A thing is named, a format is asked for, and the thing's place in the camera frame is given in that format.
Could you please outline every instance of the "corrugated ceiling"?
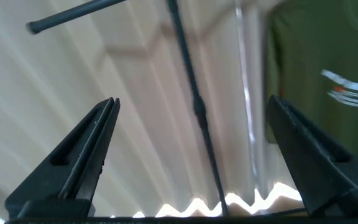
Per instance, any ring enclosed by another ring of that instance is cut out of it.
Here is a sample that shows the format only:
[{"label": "corrugated ceiling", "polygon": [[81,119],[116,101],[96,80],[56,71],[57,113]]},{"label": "corrugated ceiling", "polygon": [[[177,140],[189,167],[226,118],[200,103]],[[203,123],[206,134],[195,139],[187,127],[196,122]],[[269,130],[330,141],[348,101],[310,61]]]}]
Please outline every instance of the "corrugated ceiling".
[{"label": "corrugated ceiling", "polygon": [[[263,135],[262,24],[277,2],[239,1],[236,16],[232,0],[179,1],[226,199],[238,215],[267,209],[278,197],[267,212],[299,206],[279,150]],[[94,196],[96,214],[185,216],[198,208],[195,214],[219,215],[165,1],[129,0],[39,35],[24,29],[81,3],[0,1],[0,217],[7,217],[2,203],[9,193],[110,96],[121,99],[121,111]],[[268,197],[277,182],[285,185]]]}]

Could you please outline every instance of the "corrugated metal roof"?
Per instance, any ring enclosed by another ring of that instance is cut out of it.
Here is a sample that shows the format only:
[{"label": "corrugated metal roof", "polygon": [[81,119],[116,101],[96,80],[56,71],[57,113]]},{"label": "corrugated metal roof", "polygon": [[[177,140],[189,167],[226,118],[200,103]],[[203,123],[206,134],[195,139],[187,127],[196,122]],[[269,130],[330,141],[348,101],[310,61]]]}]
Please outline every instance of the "corrugated metal roof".
[{"label": "corrugated metal roof", "polygon": [[[231,205],[236,214],[266,209],[279,195],[299,199],[286,185],[270,193],[277,182],[294,186],[279,150],[263,135],[262,24],[277,2],[240,1],[243,18],[232,0],[179,2],[223,188],[227,201],[237,203]],[[110,96],[121,99],[121,111],[94,196],[96,214],[184,216],[200,206],[201,214],[219,215],[165,1],[126,1],[39,35],[24,29],[81,3],[0,1],[0,217],[6,218],[4,198]],[[282,200],[268,212],[297,205]]]}]

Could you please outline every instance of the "green shirt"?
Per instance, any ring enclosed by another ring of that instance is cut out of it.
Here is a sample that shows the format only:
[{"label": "green shirt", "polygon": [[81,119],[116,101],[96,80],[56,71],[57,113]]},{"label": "green shirt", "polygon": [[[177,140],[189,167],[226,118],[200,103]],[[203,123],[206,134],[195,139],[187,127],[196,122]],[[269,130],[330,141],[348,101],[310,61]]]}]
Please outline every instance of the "green shirt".
[{"label": "green shirt", "polygon": [[[289,0],[268,19],[275,93],[358,156],[358,0]],[[275,142],[271,129],[267,138]]]}]

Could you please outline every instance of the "hanging shirt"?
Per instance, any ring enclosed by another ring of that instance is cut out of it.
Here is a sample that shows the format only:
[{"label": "hanging shirt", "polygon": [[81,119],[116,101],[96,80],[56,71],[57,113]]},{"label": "hanging shirt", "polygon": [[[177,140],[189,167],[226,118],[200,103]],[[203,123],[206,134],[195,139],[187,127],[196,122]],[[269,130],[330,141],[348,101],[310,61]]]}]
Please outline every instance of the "hanging shirt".
[{"label": "hanging shirt", "polygon": [[284,2],[269,16],[266,51],[267,97],[288,100],[358,157],[358,0]]}]

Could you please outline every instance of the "olive green t-shirt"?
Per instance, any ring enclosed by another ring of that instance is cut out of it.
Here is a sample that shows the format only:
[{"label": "olive green t-shirt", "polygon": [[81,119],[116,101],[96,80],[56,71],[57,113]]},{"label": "olive green t-shirt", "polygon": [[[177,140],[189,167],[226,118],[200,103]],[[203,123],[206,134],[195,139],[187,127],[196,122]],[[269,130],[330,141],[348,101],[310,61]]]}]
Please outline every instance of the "olive green t-shirt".
[{"label": "olive green t-shirt", "polygon": [[[289,0],[269,15],[267,97],[277,94],[358,156],[358,0]],[[271,129],[267,138],[275,142]]]}]

